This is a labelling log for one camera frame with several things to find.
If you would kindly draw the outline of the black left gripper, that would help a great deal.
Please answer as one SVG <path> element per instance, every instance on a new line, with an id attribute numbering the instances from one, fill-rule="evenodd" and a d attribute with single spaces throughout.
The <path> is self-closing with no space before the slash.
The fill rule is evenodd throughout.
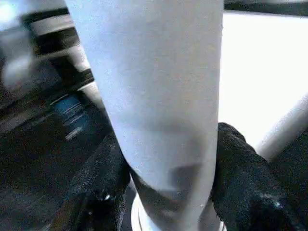
<path id="1" fill-rule="evenodd" d="M 66 94 L 51 103 L 64 129 L 64 138 L 70 142 L 101 142 L 111 131 L 105 111 L 83 92 Z"/>

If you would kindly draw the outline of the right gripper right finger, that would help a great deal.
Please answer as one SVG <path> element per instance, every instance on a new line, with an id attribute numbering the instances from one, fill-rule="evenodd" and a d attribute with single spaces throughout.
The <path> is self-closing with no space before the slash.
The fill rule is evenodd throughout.
<path id="1" fill-rule="evenodd" d="M 306 231 L 286 190 L 245 137 L 218 124 L 214 209 L 229 231 Z"/>

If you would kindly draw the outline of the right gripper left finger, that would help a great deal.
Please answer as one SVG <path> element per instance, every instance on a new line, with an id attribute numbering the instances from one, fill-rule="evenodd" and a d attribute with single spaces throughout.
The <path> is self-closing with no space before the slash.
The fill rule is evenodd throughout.
<path id="1" fill-rule="evenodd" d="M 108 134 L 74 175 L 52 230 L 119 231 L 129 182 L 129 166 L 116 136 Z"/>

